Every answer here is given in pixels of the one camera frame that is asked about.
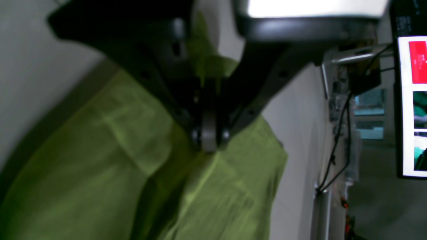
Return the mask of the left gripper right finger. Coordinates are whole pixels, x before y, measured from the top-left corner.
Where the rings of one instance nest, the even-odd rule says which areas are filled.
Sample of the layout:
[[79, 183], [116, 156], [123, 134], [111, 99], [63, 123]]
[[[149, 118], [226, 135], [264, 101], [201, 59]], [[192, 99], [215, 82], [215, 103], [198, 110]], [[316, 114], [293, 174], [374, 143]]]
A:
[[245, 41], [237, 68], [221, 81], [215, 146], [225, 146], [270, 100], [328, 50], [367, 37], [387, 0], [232, 0], [233, 24]]

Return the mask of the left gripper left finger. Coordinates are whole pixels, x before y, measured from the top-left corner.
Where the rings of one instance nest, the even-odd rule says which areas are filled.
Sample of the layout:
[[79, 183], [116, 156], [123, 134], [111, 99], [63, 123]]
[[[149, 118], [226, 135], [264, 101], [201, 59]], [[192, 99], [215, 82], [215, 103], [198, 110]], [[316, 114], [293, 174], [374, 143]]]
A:
[[56, 37], [101, 52], [129, 73], [202, 148], [200, 79], [186, 40], [196, 0], [70, 0], [47, 18]]

